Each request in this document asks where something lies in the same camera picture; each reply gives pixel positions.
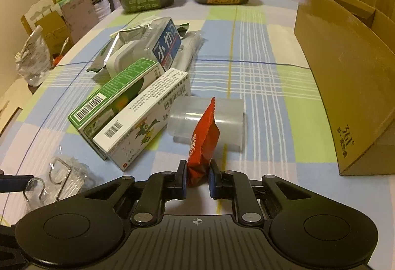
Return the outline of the green medicine box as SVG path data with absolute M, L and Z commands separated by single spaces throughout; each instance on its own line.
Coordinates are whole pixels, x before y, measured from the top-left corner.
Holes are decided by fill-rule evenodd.
M 69 122 L 102 159 L 107 159 L 106 152 L 93 142 L 94 136 L 163 73 L 157 61 L 135 61 L 75 108 L 68 115 Z

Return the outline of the clear plastic wrapper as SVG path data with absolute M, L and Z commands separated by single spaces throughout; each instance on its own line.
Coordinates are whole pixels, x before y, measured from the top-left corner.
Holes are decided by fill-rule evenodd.
M 199 30 L 189 30 L 189 22 L 176 26 L 181 37 L 181 45 L 171 67 L 180 71 L 188 71 L 192 60 L 198 55 L 203 45 L 203 36 Z

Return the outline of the white plastic case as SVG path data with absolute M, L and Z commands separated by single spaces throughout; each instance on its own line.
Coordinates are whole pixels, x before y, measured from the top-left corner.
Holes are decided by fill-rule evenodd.
M 153 60 L 153 56 L 149 55 L 140 42 L 131 41 L 124 44 L 106 62 L 106 69 L 110 78 L 114 78 L 128 66 L 142 58 Z

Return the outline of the blue white toothpaste box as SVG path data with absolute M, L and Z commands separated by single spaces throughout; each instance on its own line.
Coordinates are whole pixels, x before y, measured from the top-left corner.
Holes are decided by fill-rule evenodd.
M 154 19 L 141 40 L 141 56 L 157 61 L 167 71 L 181 46 L 181 37 L 170 17 Z

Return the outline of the checkered tablecloth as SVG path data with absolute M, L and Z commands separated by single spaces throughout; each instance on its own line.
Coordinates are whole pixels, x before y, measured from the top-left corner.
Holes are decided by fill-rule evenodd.
M 195 96 L 244 102 L 246 144 L 241 152 L 218 150 L 216 160 L 223 168 L 251 178 L 277 174 L 364 211 L 384 230 L 392 227 L 394 177 L 338 172 L 326 113 L 293 34 L 295 2 L 205 6 L 176 0 L 157 16 L 187 22 L 203 35 L 189 74 Z M 105 180 L 120 175 L 72 127 L 68 114 L 108 79 L 105 71 L 96 74 L 88 67 L 110 35 L 147 17 L 115 12 L 68 52 L 11 125 L 1 143 L 1 168 L 39 175 L 52 156 L 66 154 Z

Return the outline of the clear plastic container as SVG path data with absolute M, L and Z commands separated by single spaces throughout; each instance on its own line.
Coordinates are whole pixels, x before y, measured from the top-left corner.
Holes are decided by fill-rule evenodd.
M 245 121 L 243 99 L 182 96 L 171 107 L 167 131 L 180 142 L 206 137 L 241 152 Z

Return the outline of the brown cardboard box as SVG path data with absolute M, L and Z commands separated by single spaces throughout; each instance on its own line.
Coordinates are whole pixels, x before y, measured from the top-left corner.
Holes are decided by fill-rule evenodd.
M 294 33 L 342 176 L 394 173 L 394 22 L 359 0 L 299 0 Z

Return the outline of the white crumpled plastic bag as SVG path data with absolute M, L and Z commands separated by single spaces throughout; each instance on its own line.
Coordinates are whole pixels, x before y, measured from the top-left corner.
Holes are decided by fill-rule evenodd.
M 48 76 L 53 58 L 38 25 L 15 56 L 16 70 L 28 85 L 38 87 Z

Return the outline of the clear bag with metal hooks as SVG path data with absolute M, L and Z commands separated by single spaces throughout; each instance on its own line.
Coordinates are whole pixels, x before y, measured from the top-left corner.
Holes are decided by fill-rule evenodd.
M 57 156 L 43 176 L 27 182 L 23 196 L 31 211 L 89 190 L 96 183 L 97 179 L 87 165 L 75 158 Z

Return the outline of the red snack packet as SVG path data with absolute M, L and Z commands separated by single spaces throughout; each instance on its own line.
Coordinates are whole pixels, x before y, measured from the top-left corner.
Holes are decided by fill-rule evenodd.
M 210 162 L 220 137 L 220 130 L 214 117 L 215 108 L 216 100 L 213 97 L 192 133 L 187 161 L 189 186 L 197 186 L 210 168 Z

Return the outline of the silver green foil pouch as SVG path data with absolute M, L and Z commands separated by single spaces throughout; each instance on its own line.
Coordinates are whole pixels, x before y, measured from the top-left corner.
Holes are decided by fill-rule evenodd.
M 93 60 L 92 65 L 90 65 L 86 71 L 99 73 L 103 68 L 106 67 L 107 61 L 114 53 L 116 53 L 124 45 L 130 42 L 138 41 L 146 30 L 146 26 L 136 26 L 133 28 L 121 29 L 111 34 L 108 43 L 105 44 L 103 48 L 101 48 L 99 54 L 96 56 L 95 60 Z

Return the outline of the white medicine box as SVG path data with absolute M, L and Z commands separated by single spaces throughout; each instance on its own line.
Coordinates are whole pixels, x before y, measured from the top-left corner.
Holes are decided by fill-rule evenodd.
M 166 126 L 175 100 L 190 93 L 189 73 L 169 69 L 110 120 L 93 142 L 125 171 Z

